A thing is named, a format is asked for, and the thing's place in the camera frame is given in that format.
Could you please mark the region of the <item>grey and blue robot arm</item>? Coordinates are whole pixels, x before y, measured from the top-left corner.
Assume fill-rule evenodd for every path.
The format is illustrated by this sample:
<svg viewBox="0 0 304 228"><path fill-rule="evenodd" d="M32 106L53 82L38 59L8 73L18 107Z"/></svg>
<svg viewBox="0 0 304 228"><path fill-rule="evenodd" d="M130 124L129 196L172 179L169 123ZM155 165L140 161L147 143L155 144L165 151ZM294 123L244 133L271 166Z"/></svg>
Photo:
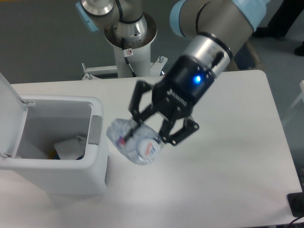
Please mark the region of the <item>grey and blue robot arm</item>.
<svg viewBox="0 0 304 228"><path fill-rule="evenodd" d="M257 29L266 5L265 0L178 1L170 25L190 43L160 82L136 83L131 121L116 142L125 145L155 113L163 117L163 143L177 145L198 130L190 117L193 107ZM76 9L88 29L103 31L114 47L120 77L150 75L150 45L157 28L141 0L80 0Z"/></svg>

